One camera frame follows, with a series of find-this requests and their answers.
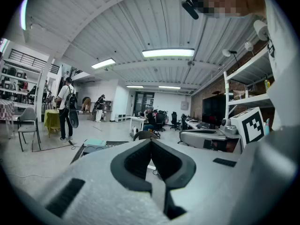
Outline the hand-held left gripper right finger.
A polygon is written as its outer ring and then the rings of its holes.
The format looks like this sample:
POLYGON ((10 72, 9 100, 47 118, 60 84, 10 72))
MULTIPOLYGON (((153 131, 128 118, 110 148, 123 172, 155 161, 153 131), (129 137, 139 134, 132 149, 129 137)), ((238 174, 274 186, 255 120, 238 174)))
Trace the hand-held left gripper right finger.
POLYGON ((164 211, 154 225, 227 224, 245 185, 245 153, 151 140, 152 160, 165 181, 164 211))

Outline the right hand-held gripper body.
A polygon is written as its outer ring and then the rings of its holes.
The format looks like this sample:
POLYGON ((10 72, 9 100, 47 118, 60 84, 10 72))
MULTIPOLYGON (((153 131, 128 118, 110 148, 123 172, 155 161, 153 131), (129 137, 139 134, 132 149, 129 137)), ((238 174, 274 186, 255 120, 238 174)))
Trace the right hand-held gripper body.
POLYGON ((228 138, 240 136, 243 148, 248 143, 256 142, 265 136, 263 117, 259 107, 251 108, 225 120, 221 132, 228 138))

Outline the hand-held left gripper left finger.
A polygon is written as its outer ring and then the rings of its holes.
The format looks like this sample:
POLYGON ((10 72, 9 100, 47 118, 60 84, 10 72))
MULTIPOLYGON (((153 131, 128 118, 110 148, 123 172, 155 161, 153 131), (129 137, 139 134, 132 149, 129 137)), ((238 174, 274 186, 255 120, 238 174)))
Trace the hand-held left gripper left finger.
POLYGON ((164 225, 169 218, 148 192, 123 187, 111 173, 111 162, 118 154, 138 145, 129 142, 79 158, 54 176, 37 194, 44 207, 69 194, 72 179, 84 181, 61 215, 66 225, 164 225))

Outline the teal cloth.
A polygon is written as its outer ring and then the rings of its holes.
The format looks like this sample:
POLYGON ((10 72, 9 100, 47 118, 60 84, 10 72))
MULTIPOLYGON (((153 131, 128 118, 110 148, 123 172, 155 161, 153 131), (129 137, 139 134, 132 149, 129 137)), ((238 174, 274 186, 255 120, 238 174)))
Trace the teal cloth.
POLYGON ((99 140, 99 139, 87 139, 83 143, 85 146, 92 146, 92 147, 105 147, 106 146, 106 141, 99 140))

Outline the black screen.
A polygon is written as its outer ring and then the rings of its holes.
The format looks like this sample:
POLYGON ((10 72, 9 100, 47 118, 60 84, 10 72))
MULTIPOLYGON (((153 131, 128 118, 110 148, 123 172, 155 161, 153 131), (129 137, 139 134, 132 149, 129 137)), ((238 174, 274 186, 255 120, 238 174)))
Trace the black screen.
POLYGON ((224 94, 202 101, 202 122, 220 126, 225 118, 226 96, 224 94))

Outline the grey curved plastic object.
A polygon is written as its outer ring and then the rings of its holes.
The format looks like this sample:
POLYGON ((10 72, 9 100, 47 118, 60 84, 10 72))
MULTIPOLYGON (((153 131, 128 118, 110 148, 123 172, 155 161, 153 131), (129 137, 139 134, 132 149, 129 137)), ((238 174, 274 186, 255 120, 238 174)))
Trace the grey curved plastic object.
POLYGON ((180 132, 180 141, 198 149, 216 150, 241 154, 243 151, 240 135, 232 135, 221 129, 191 129, 180 132))

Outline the white shelf rack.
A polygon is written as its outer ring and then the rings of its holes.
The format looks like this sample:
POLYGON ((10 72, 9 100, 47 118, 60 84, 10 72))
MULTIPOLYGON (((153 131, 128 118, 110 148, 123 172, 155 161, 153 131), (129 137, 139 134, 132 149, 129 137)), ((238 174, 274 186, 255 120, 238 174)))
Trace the white shelf rack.
POLYGON ((227 75, 224 72, 225 81, 225 117, 227 120, 229 115, 238 106, 243 106, 246 108, 260 107, 260 108, 271 108, 273 106, 268 95, 264 91, 261 95, 249 95, 248 88, 256 85, 257 83, 263 82, 265 78, 269 79, 273 76, 269 56, 268 48, 264 47, 260 52, 258 52, 254 57, 252 57, 248 62, 238 68, 235 72, 227 75), (244 93, 245 97, 240 96, 237 100, 230 100, 230 81, 235 81, 242 83, 244 85, 244 90, 238 93, 244 93))
POLYGON ((18 109, 36 109, 42 70, 12 59, 0 61, 0 99, 12 101, 18 109))

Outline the person's white shirt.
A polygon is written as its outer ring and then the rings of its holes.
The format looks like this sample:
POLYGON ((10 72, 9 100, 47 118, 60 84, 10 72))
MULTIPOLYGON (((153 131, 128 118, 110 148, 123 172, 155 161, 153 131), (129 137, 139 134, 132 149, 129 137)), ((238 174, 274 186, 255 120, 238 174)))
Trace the person's white shirt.
POLYGON ((275 0, 265 1, 274 83, 274 128, 259 142, 230 225, 298 223, 300 187, 300 41, 275 0))

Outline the dark wicker chair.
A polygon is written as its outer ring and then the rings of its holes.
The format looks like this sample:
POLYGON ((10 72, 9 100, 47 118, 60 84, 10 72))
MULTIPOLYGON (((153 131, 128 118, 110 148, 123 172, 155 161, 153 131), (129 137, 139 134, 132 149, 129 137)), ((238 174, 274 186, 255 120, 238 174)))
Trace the dark wicker chair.
POLYGON ((137 132, 134 137, 133 141, 135 140, 143 140, 143 139, 159 139, 160 137, 154 134, 153 132, 150 131, 139 131, 137 132))

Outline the black office chair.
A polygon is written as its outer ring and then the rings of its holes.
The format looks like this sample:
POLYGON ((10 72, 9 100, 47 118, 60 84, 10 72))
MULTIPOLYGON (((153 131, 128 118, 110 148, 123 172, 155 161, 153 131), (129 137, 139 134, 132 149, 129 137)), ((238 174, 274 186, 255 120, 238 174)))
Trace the black office chair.
POLYGON ((156 113, 156 124, 154 125, 154 131, 159 134, 159 131, 164 132, 165 128, 163 128, 165 122, 165 114, 164 113, 156 113))
POLYGON ((177 119, 177 113, 176 112, 172 112, 171 114, 171 117, 172 117, 172 120, 171 120, 171 127, 170 129, 174 129, 175 131, 179 130, 180 129, 180 120, 177 119))

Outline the white desk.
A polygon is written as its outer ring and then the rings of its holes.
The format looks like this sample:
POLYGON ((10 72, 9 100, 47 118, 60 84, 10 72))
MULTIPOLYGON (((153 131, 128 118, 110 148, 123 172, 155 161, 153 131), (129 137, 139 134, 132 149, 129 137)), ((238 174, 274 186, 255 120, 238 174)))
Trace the white desk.
POLYGON ((144 117, 130 117, 129 131, 131 131, 133 127, 136 127, 137 129, 139 129, 139 131, 142 131, 146 121, 147 119, 144 117))

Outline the yellow round table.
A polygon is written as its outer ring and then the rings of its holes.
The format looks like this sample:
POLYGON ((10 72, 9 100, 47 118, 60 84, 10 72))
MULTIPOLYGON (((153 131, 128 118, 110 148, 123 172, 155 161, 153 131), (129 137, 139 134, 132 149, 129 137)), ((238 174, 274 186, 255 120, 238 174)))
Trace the yellow round table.
POLYGON ((48 137, 52 132, 60 131, 59 112, 55 109, 48 109, 44 115, 44 127, 47 129, 48 137))

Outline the white paper towel roll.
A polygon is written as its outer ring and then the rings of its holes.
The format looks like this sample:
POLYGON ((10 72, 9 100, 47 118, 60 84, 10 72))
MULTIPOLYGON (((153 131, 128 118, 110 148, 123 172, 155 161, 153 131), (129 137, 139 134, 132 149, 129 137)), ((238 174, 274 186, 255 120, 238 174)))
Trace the white paper towel roll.
POLYGON ((269 31, 266 23, 260 20, 256 20, 253 26, 260 40, 269 40, 269 31))

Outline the grey chair black legs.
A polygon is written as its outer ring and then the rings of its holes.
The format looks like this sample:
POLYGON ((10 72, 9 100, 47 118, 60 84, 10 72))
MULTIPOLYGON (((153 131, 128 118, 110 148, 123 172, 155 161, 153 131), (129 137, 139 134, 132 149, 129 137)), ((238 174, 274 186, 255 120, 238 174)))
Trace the grey chair black legs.
POLYGON ((41 148, 40 147, 41 140, 40 140, 39 129, 38 129, 38 117, 33 108, 31 107, 26 108, 23 111, 23 113, 17 118, 17 128, 18 128, 17 131, 18 131, 19 143, 22 151, 23 151, 23 145, 22 145, 21 137, 23 138, 24 143, 26 143, 24 137, 25 133, 34 133, 34 134, 36 133, 38 146, 39 148, 41 148), (23 122, 33 122, 33 124, 22 125, 23 122))

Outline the checkered tablecloth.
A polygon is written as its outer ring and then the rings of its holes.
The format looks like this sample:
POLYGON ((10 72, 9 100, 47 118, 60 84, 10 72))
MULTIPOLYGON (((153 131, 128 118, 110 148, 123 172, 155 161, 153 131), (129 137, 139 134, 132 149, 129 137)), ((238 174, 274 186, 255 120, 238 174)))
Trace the checkered tablecloth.
POLYGON ((14 102, 0 99, 0 120, 11 120, 14 113, 14 102))

